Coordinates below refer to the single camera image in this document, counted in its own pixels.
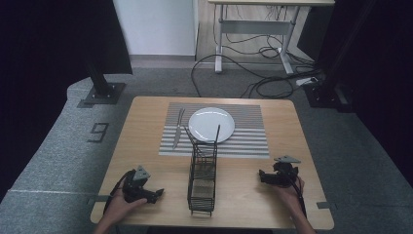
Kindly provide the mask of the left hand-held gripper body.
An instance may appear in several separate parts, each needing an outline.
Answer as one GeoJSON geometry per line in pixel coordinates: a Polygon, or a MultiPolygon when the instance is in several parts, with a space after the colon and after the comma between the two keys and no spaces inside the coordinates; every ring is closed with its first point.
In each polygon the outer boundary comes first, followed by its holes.
{"type": "Polygon", "coordinates": [[[128,203],[138,199],[155,197],[155,192],[146,190],[144,184],[150,177],[149,173],[139,165],[135,170],[128,171],[124,179],[122,191],[128,203]]]}

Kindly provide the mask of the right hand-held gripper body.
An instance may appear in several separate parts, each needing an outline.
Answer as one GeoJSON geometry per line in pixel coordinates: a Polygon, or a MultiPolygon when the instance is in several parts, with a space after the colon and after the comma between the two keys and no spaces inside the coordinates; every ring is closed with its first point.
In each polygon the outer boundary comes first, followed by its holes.
{"type": "Polygon", "coordinates": [[[276,158],[275,161],[274,173],[269,176],[269,183],[281,187],[288,187],[295,183],[298,177],[298,168],[294,167],[294,164],[300,164],[301,161],[288,155],[276,158]]]}

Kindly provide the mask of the person's right hand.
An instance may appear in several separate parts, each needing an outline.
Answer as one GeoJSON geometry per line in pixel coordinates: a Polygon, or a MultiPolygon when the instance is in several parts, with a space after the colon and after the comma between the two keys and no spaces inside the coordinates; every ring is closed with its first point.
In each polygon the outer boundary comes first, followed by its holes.
{"type": "Polygon", "coordinates": [[[290,185],[289,187],[273,186],[275,193],[290,213],[298,209],[303,213],[303,188],[304,181],[300,177],[296,179],[294,185],[290,185]]]}

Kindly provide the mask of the person's left hand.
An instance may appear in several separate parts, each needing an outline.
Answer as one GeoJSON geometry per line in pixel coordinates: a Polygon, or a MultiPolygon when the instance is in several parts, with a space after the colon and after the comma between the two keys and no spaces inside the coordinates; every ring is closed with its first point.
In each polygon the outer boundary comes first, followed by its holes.
{"type": "Polygon", "coordinates": [[[102,221],[109,225],[116,224],[124,219],[132,210],[146,203],[147,200],[145,198],[128,203],[124,198],[123,191],[118,189],[112,196],[112,200],[104,212],[102,221]]]}

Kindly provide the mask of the grey striped placemat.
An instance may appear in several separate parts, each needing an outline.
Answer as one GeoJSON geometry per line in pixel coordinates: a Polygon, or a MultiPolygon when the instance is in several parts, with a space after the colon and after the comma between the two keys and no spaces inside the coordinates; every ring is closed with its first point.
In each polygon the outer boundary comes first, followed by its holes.
{"type": "Polygon", "coordinates": [[[172,102],[169,105],[166,123],[159,147],[161,156],[190,156],[192,144],[184,127],[190,117],[199,109],[217,107],[227,111],[235,121],[235,131],[226,140],[217,143],[218,156],[226,158],[268,159],[269,148],[266,138],[261,107],[257,104],[218,104],[172,102]],[[181,133],[177,146],[172,149],[178,113],[185,108],[181,122],[181,133]]]}

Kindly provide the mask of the silver table knife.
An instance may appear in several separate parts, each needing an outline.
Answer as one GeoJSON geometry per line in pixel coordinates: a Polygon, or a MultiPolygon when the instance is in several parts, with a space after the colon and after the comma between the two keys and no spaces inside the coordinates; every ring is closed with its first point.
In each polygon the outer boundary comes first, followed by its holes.
{"type": "Polygon", "coordinates": [[[178,129],[177,126],[176,126],[172,149],[174,149],[177,146],[177,144],[179,142],[179,138],[180,138],[180,133],[181,133],[181,129],[178,129]]]}

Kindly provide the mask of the white round plate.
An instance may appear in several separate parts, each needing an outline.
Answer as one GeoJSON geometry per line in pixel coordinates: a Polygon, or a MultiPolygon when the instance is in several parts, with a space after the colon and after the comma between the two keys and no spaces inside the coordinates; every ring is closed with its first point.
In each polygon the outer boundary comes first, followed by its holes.
{"type": "Polygon", "coordinates": [[[225,110],[217,107],[206,107],[197,110],[189,119],[189,131],[200,141],[215,141],[217,127],[220,125],[218,142],[228,139],[235,131],[235,121],[225,110]]]}

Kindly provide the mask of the white power strip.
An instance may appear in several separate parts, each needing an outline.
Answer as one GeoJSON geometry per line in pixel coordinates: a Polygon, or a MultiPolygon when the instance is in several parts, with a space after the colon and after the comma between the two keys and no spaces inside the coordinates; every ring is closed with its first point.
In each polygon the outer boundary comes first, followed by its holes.
{"type": "Polygon", "coordinates": [[[303,85],[314,84],[318,82],[319,79],[317,77],[308,77],[308,78],[301,78],[295,81],[296,86],[300,87],[303,85]]]}

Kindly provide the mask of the dark curtain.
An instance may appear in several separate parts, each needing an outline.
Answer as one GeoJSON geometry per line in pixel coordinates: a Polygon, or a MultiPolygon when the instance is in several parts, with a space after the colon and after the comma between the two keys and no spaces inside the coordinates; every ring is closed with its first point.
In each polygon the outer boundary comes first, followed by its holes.
{"type": "Polygon", "coordinates": [[[345,62],[354,112],[413,183],[413,0],[377,0],[345,62]]]}
{"type": "Polygon", "coordinates": [[[114,0],[0,0],[0,202],[53,126],[67,88],[130,72],[114,0]]]}

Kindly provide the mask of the black stand with base plate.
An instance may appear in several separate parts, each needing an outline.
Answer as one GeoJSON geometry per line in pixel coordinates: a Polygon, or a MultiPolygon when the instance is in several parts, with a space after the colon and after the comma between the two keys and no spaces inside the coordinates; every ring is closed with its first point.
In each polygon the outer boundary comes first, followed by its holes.
{"type": "Polygon", "coordinates": [[[315,84],[305,85],[311,107],[335,108],[349,112],[351,101],[341,88],[345,62],[350,59],[354,43],[377,0],[336,0],[320,49],[316,68],[320,69],[315,84]]]}
{"type": "Polygon", "coordinates": [[[88,95],[80,100],[77,107],[92,108],[97,104],[117,104],[126,84],[108,83],[103,73],[91,61],[87,61],[85,66],[92,79],[93,87],[88,95]]]}

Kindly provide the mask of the white desk frame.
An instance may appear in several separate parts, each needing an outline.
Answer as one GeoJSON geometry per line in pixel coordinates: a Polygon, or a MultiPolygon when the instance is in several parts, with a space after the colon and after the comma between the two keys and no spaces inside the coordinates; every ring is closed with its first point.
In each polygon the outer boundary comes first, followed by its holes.
{"type": "Polygon", "coordinates": [[[218,40],[215,48],[214,70],[216,73],[222,71],[222,36],[224,34],[251,34],[251,35],[281,35],[284,37],[282,46],[278,48],[279,57],[282,66],[287,74],[292,74],[293,70],[290,64],[287,49],[296,25],[300,9],[302,7],[331,7],[335,0],[207,0],[209,4],[219,8],[218,18],[218,40]],[[243,6],[286,6],[293,7],[293,13],[290,20],[232,20],[226,19],[224,7],[229,5],[243,6]]]}

